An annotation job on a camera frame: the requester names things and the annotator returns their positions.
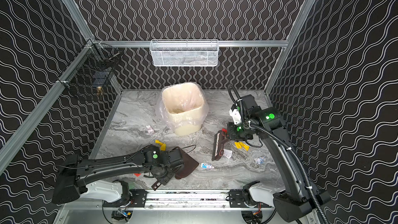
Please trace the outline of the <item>brown plastic dustpan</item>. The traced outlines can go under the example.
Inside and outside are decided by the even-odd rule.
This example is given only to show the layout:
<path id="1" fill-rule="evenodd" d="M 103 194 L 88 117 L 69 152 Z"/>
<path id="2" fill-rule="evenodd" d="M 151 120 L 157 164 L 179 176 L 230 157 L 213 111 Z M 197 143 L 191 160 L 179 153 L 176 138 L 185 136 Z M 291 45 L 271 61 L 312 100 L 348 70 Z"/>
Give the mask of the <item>brown plastic dustpan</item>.
<path id="1" fill-rule="evenodd" d="M 157 190 L 161 185 L 166 185 L 172 178 L 183 179 L 188 177 L 199 166 L 199 163 L 196 160 L 194 160 L 182 148 L 180 149 L 183 153 L 184 167 L 177 173 L 173 173 L 166 165 L 168 151 L 162 151 L 153 155 L 154 165 L 150 168 L 150 173 L 157 180 L 151 186 L 153 190 Z"/>

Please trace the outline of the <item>brown cartoon-face hand broom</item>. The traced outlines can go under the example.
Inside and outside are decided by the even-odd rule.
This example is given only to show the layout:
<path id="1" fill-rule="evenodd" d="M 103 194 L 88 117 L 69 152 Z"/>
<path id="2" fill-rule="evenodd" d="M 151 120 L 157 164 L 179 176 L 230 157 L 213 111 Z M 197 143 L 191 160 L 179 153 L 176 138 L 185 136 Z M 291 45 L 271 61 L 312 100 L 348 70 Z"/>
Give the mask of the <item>brown cartoon-face hand broom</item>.
<path id="1" fill-rule="evenodd" d="M 214 135 L 212 161 L 219 161 L 224 155 L 224 147 L 231 140 L 227 129 L 221 129 Z"/>

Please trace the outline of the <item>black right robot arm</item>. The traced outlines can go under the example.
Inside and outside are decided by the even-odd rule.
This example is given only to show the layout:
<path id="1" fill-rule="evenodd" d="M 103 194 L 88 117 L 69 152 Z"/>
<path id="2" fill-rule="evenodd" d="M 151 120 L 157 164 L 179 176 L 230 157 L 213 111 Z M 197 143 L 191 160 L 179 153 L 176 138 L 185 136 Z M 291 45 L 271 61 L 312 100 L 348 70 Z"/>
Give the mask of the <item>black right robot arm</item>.
<path id="1" fill-rule="evenodd" d="M 321 190 L 310 179 L 301 159 L 291 146 L 286 123 L 277 109 L 262 109 L 253 95 L 234 98 L 230 108 L 233 118 L 228 127 L 217 137 L 219 148 L 226 141 L 245 142 L 254 136 L 266 146 L 283 180 L 283 189 L 276 189 L 255 181 L 246 185 L 246 203 L 255 205 L 264 203 L 274 208 L 280 217 L 290 223 L 312 212 L 322 224 L 329 223 L 322 207 L 330 200 L 327 191 Z"/>

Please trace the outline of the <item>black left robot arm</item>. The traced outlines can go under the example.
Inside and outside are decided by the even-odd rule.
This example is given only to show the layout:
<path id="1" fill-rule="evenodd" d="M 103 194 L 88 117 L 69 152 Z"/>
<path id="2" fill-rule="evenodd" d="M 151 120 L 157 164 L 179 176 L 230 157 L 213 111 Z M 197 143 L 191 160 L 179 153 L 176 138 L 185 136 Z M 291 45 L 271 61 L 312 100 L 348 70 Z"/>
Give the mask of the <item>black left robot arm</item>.
<path id="1" fill-rule="evenodd" d="M 120 180 L 112 183 L 109 178 L 148 173 L 156 179 L 152 187 L 156 189 L 166 185 L 183 169 L 184 159 L 180 149 L 161 151 L 157 146 L 148 145 L 135 153 L 106 159 L 83 159 L 74 154 L 56 167 L 58 175 L 53 204 L 95 199 L 125 206 L 131 200 L 128 183 Z"/>

